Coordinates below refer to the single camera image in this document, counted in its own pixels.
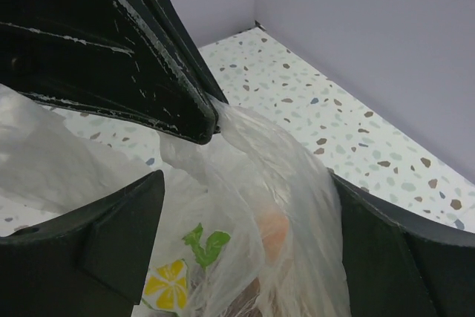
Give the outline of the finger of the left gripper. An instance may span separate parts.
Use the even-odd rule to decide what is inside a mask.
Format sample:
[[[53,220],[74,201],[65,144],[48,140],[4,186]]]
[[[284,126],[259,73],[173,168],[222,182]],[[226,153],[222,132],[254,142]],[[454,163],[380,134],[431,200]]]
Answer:
[[[1,0],[1,83],[204,145],[214,102],[143,0]]]
[[[175,48],[186,61],[202,89],[221,102],[228,100],[190,37],[171,0],[143,0],[148,10],[163,27]]]

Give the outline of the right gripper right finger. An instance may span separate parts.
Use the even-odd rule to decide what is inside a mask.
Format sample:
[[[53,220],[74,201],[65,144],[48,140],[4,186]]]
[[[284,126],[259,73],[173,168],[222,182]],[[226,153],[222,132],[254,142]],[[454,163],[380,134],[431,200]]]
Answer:
[[[332,175],[353,316],[474,316],[474,234]]]

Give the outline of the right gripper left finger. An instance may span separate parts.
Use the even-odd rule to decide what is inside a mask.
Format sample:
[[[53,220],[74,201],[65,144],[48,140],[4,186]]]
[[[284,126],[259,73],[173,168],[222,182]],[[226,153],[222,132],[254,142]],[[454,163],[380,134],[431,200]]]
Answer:
[[[130,316],[165,193],[160,170],[1,238],[2,316]]]

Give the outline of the orange fake pineapple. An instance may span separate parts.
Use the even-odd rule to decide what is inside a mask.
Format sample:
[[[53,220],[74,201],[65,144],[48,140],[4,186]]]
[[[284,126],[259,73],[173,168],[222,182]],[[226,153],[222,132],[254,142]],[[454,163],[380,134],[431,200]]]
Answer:
[[[289,232],[289,220],[284,213],[272,210],[260,215],[257,219],[257,224],[266,259],[268,262],[274,263],[283,249]]]

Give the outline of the clear printed plastic bag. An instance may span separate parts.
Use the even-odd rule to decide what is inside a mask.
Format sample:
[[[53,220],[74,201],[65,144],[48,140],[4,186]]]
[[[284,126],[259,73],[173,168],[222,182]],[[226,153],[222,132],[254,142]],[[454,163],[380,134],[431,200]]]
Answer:
[[[46,221],[154,171],[165,193],[140,303],[130,316],[349,316],[341,204],[324,164],[254,111],[217,105],[199,146],[159,137],[162,166],[71,133],[62,116],[1,88],[1,201]],[[289,232],[268,262],[257,219]]]

